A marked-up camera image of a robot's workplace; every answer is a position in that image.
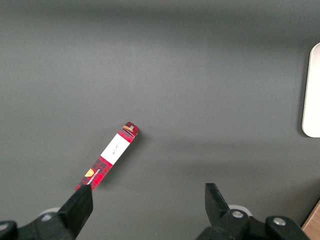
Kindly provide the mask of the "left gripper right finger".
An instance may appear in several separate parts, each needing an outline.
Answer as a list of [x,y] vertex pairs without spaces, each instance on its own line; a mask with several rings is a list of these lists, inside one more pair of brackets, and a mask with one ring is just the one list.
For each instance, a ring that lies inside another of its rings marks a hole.
[[210,222],[198,240],[308,240],[292,219],[271,215],[261,222],[239,208],[230,208],[215,183],[205,184],[205,211]]

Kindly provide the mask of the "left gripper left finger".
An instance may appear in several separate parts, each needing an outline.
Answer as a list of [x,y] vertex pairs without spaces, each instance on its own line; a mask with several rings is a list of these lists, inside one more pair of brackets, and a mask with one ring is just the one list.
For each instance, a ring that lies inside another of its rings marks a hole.
[[93,211],[90,185],[83,185],[58,209],[39,215],[25,226],[13,220],[0,222],[2,240],[74,240]]

